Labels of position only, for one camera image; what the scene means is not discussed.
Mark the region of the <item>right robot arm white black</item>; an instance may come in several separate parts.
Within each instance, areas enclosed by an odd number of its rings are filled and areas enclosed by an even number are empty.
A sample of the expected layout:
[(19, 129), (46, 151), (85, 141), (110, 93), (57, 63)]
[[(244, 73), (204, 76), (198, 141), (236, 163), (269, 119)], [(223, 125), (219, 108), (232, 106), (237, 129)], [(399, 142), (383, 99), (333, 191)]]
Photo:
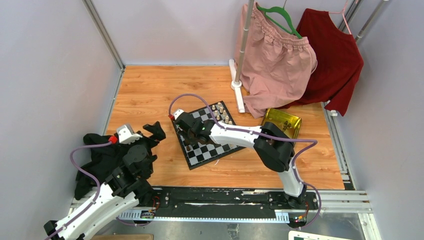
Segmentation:
[(306, 202), (307, 187), (294, 164), (294, 144), (275, 124), (237, 126), (214, 119), (200, 120), (178, 109), (170, 119), (188, 144), (235, 145), (255, 150), (262, 163), (283, 183), (286, 204), (298, 209)]

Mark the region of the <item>yellow transparent piece tray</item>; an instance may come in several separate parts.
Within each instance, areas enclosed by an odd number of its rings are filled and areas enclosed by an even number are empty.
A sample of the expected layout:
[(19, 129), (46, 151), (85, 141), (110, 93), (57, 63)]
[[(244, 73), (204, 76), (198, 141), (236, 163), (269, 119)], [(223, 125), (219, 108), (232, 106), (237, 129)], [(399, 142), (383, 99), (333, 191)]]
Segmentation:
[[(292, 128), (283, 131), (283, 124), (285, 121), (291, 122)], [(269, 108), (263, 116), (261, 125), (263, 126), (267, 122), (275, 124), (289, 138), (297, 139), (301, 128), (302, 119), (298, 116), (286, 113), (279, 109)]]

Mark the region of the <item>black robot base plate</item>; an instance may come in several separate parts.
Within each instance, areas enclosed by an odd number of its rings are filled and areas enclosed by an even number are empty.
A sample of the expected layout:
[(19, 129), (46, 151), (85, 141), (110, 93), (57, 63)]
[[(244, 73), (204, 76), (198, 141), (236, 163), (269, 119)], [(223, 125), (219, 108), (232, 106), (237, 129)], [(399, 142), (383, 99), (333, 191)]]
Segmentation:
[(314, 192), (300, 197), (283, 190), (207, 187), (157, 187), (140, 200), (143, 213), (154, 220), (283, 223), (307, 225), (309, 213), (318, 214), (321, 202)]

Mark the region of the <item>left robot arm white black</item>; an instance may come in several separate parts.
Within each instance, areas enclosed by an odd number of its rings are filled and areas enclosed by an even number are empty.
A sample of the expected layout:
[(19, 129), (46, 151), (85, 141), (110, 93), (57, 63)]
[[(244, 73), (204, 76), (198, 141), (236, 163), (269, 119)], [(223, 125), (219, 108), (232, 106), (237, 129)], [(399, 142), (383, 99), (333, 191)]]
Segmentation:
[(166, 133), (159, 121), (145, 124), (143, 129), (151, 135), (135, 132), (130, 124), (124, 124), (117, 128), (115, 134), (104, 136), (103, 143), (82, 146), (83, 149), (124, 151), (104, 180), (78, 166), (74, 160), (75, 152), (70, 153), (71, 163), (94, 181), (97, 189), (72, 214), (44, 224), (48, 240), (90, 240), (122, 212), (137, 205), (146, 207), (152, 203), (153, 188), (148, 179), (154, 172), (153, 163), (158, 158), (152, 153), (152, 148), (166, 138)]

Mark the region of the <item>black white chess board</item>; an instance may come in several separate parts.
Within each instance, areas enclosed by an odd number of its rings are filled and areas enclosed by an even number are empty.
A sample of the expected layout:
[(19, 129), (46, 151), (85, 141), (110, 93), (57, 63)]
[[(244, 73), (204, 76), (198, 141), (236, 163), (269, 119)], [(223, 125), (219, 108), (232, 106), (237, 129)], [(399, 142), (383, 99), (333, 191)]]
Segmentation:
[[(194, 118), (201, 119), (205, 121), (207, 119), (212, 120), (213, 115), (206, 107), (202, 107), (196, 110), (189, 112)], [(187, 162), (188, 168), (193, 170), (210, 162), (219, 160), (225, 156), (231, 155), (235, 152), (245, 149), (245, 147), (230, 144), (206, 144), (203, 145), (198, 143), (191, 147), (191, 151), (186, 151), (186, 148), (183, 147), (183, 137), (177, 134), (177, 126), (173, 122), (173, 127), (176, 132), (179, 144), (181, 146), (183, 155)]]

